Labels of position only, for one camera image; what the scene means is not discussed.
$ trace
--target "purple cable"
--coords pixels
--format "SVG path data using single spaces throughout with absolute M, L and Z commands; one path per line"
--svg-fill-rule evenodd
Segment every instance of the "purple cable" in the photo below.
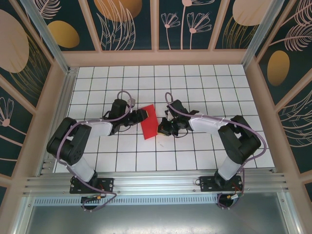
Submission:
M 130 99 L 130 100 L 132 99 L 131 95 L 130 95 L 127 91 L 120 91 L 120 92 L 118 92 L 117 98 L 119 98 L 119 94 L 121 94 L 121 93 L 126 93 L 126 94 L 129 96 L 129 99 Z M 103 191 L 103 190 L 97 189 L 97 188 L 92 187 L 91 185 L 87 184 L 85 181 L 83 181 L 73 170 L 71 170 L 70 167 L 68 167 L 68 164 L 67 164 L 66 162 L 62 162 L 62 161 L 60 160 L 59 155 L 60 155 L 61 148 L 63 147 L 63 145 L 64 145 L 64 143 L 65 143 L 67 137 L 68 137 L 68 136 L 70 135 L 70 133 L 74 130 L 74 128 L 76 128 L 78 125 L 80 125 L 80 124 L 87 124 L 87 123 L 96 123 L 96 122 L 113 122 L 113 121 L 118 121 L 118 120 L 120 120 L 120 119 L 126 117 L 126 115 L 130 113 L 130 111 L 131 111 L 131 109 L 132 109 L 131 106 L 132 106 L 132 104 L 130 103 L 130 107 L 128 108 L 128 110 L 126 111 L 126 113 L 125 113 L 124 115 L 122 115 L 121 117 L 118 117 L 118 118 L 115 118 L 115 119 L 101 119 L 101 118 L 100 118 L 100 119 L 85 120 L 85 121 L 81 121 L 81 122 L 75 123 L 75 124 L 68 130 L 68 132 L 65 134 L 65 136 L 63 137 L 63 139 L 62 139 L 62 141 L 61 141 L 61 143 L 60 143 L 60 145 L 59 145 L 59 147 L 58 147 L 58 151 L 57 151 L 57 161 L 58 161 L 58 163 L 60 163 L 60 164 L 62 164 L 62 165 L 64 165 L 64 166 L 66 166 L 67 170 L 68 170 L 75 178 L 77 178 L 77 179 L 78 179 L 81 183 L 83 183 L 86 187 L 88 187 L 88 188 L 90 188 L 90 189 L 92 189 L 92 190 L 94 190 L 94 191 L 97 191 L 97 192 L 99 192 L 99 193 L 101 193 L 101 194 L 112 194 L 112 195 L 114 195 L 112 198 L 110 198 L 110 199 L 109 199 L 107 202 L 105 202 L 103 205 L 97 206 L 97 207 L 94 208 L 93 210 L 87 210 L 87 209 L 85 209 L 84 205 L 85 205 L 86 202 L 88 202 L 88 200 L 86 200 L 86 201 L 82 204 L 82 207 L 83 207 L 84 211 L 94 212 L 94 211 L 97 211 L 97 210 L 101 209 L 101 208 L 104 207 L 106 204 L 108 204 L 111 200 L 113 200 L 113 199 L 117 196 L 117 194 L 116 194 L 116 193 L 112 193 L 112 192 L 108 192 L 108 191 Z
M 264 147 L 263 147 L 263 151 L 260 152 L 260 153 L 259 153 L 258 155 L 256 155 L 256 156 L 253 156 L 253 157 L 251 157 L 251 158 L 248 158 L 248 159 L 239 167 L 239 169 L 237 170 L 238 173 L 241 172 L 242 168 L 245 166 L 245 164 L 246 164 L 247 162 L 249 162 L 250 160 L 253 160 L 253 159 L 256 159 L 256 158 L 262 156 L 262 155 L 266 152 L 266 150 L 267 150 L 267 144 L 265 143 L 265 140 L 263 139 L 263 137 L 262 137 L 259 133 L 257 133 L 255 130 L 251 129 L 250 127 L 248 127 L 248 126 L 246 126 L 246 125 L 244 125 L 244 124 L 241 124 L 241 123 L 236 123 L 236 122 L 233 122 L 233 121 L 231 121 L 231 120 L 224 119 L 224 118 L 218 118 L 218 117 L 208 116 L 208 115 L 189 115 L 189 114 L 185 114 L 185 113 L 183 113 L 183 112 L 180 112 L 180 111 L 176 110 L 174 107 L 172 107 L 172 105 L 170 104 L 170 102 L 169 102 L 168 99 L 167 99 L 167 95 L 170 95 L 170 97 L 171 97 L 171 102 L 174 101 L 174 98 L 173 98 L 173 96 L 172 96 L 171 93 L 166 92 L 166 94 L 165 94 L 165 100 L 166 100 L 168 106 L 169 106 L 173 111 L 175 111 L 176 113 L 178 113 L 178 114 L 180 114 L 180 115 L 183 115 L 183 116 L 186 116 L 186 117 L 191 117 L 191 118 L 195 118 L 195 117 L 196 117 L 196 118 L 203 118 L 203 117 L 204 117 L 204 118 L 210 118 L 210 119 L 217 120 L 217 121 L 221 121 L 221 122 L 231 123 L 231 124 L 234 124 L 234 125 L 237 125 L 237 126 L 240 126 L 240 127 L 242 127 L 242 128 L 247 129 L 248 131 L 252 132 L 252 133 L 255 134 L 257 137 L 260 138 L 260 140 L 262 141 L 263 146 L 264 146 Z

